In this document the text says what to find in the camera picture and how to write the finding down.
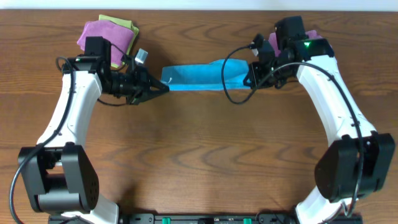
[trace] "yellow-green cloth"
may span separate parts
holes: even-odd
[[[99,15],[98,20],[108,20],[108,21],[111,21],[111,22],[113,22],[113,23],[115,23],[115,24],[117,24],[119,26],[123,26],[123,27],[125,27],[127,29],[131,29],[134,32],[134,37],[132,38],[132,40],[130,42],[130,45],[127,48],[127,52],[126,52],[126,54],[129,54],[130,50],[131,50],[131,47],[132,47],[132,43],[136,39],[136,37],[138,35],[138,32],[139,32],[139,29],[134,26],[132,21],[127,21],[127,20],[124,20],[124,19],[118,19],[118,18],[115,18],[115,17],[105,16],[105,15]],[[115,68],[119,67],[118,65],[116,65],[114,63],[112,63],[111,66],[115,67]]]

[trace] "folded blue cloth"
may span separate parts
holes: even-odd
[[[171,91],[222,90],[221,68],[224,59],[211,62],[208,65],[176,65],[164,67],[162,83]],[[243,85],[243,79],[248,74],[249,65],[245,60],[228,59],[224,68],[227,89],[249,89]]]

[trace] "robotic hand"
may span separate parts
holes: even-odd
[[[118,206],[99,194],[98,176],[83,149],[95,101],[101,93],[107,93],[125,96],[127,104],[137,105],[169,89],[141,66],[146,57],[144,51],[140,50],[134,59],[124,56],[129,67],[122,74],[109,69],[111,44],[101,37],[89,37],[85,54],[68,58],[60,68],[64,73],[61,96],[38,145],[23,147],[19,154],[20,166],[10,191],[10,208],[16,222],[22,223],[15,213],[12,193],[16,178],[22,173],[31,207],[51,214],[49,223],[362,223],[361,217],[350,218],[354,205],[359,198],[381,190],[395,150],[394,140],[390,134],[377,133],[356,106],[326,39],[308,40],[301,17],[281,20],[275,29],[281,50],[278,57],[261,35],[240,48],[252,49],[259,57],[243,80],[252,93],[237,103],[224,90],[232,102],[240,104],[260,88],[280,88],[288,78],[297,77],[311,96],[329,148],[315,167],[317,185],[292,213],[119,215]],[[62,166],[64,174],[47,173],[55,166]]]

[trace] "purple cloth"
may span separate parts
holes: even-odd
[[[124,53],[126,53],[130,42],[134,37],[134,32],[107,20],[86,22],[83,33],[77,41],[77,44],[82,50],[85,50],[86,37],[96,36],[104,37],[112,44],[118,46]],[[121,66],[122,56],[123,54],[116,49],[116,47],[111,47],[111,63]]]
[[[308,35],[309,39],[322,38],[321,36],[318,35],[316,30],[310,30],[310,31],[306,32],[306,34]],[[271,44],[272,48],[275,50],[275,56],[278,57],[280,54],[280,50],[278,49],[278,43],[276,41],[275,33],[269,34],[268,42]]]

